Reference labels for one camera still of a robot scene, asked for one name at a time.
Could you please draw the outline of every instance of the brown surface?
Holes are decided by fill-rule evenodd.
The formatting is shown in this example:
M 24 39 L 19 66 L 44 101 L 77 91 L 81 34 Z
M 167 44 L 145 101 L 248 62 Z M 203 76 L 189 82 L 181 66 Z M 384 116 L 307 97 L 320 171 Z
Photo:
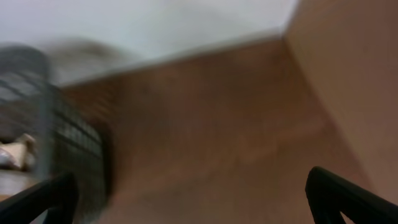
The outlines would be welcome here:
M 282 41 L 119 82 L 101 223 L 311 223 L 313 166 L 369 188 Z
M 398 203 L 398 1 L 303 0 L 287 40 L 376 192 Z

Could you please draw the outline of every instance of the wooden floor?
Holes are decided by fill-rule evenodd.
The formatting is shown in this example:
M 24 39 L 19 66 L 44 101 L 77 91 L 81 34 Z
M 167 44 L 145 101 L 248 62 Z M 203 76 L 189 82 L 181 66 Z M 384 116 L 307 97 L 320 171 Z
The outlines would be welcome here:
M 101 223 L 312 223 L 313 166 L 371 189 L 281 40 L 111 83 L 69 91 L 114 133 L 114 194 Z

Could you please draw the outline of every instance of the white wall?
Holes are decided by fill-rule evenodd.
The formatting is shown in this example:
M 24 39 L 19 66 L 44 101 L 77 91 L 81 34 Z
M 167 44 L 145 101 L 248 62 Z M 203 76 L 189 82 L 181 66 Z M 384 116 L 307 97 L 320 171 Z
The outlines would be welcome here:
M 0 42 L 39 48 L 64 38 L 84 38 L 120 49 L 116 68 L 156 63 L 252 35 L 278 34 L 296 0 L 2 0 Z M 93 78 L 63 74 L 62 83 Z

